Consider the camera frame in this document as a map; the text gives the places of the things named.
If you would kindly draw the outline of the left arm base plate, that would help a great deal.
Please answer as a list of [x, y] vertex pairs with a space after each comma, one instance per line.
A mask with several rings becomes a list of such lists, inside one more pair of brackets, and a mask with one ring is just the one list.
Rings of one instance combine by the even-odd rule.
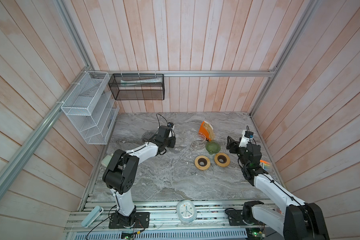
[[127, 229], [127, 228], [142, 228], [149, 227], [150, 213], [137, 212], [132, 213], [129, 217], [123, 216], [119, 213], [111, 214], [109, 229]]

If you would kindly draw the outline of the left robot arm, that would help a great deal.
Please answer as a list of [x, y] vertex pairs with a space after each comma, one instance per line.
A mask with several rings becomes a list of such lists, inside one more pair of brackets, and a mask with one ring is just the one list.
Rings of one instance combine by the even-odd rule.
[[174, 148], [176, 135], [172, 122], [159, 126], [157, 132], [142, 146], [133, 150], [116, 150], [106, 166], [103, 182], [115, 197], [118, 209], [112, 215], [113, 221], [124, 227], [135, 223], [136, 206], [132, 200], [131, 188], [135, 182], [139, 164], [157, 155], [163, 155], [167, 148]]

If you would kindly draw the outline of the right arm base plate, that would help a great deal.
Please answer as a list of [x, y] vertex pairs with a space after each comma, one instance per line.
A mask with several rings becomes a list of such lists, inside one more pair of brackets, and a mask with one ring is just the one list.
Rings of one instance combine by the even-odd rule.
[[264, 223], [256, 221], [256, 220], [245, 221], [243, 218], [243, 211], [241, 211], [241, 210], [228, 208], [228, 209], [225, 209], [225, 214], [228, 217], [230, 226], [253, 226], [253, 225], [262, 226], [264, 224]]

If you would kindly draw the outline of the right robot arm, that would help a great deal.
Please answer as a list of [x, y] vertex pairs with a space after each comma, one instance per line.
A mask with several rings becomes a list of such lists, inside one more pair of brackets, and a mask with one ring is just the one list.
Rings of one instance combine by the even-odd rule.
[[328, 240], [330, 238], [321, 208], [294, 196], [260, 165], [261, 146], [253, 144], [252, 134], [239, 141], [227, 137], [227, 150], [238, 156], [244, 178], [261, 190], [279, 208], [274, 211], [262, 201], [246, 202], [242, 221], [246, 225], [263, 223], [286, 240]]

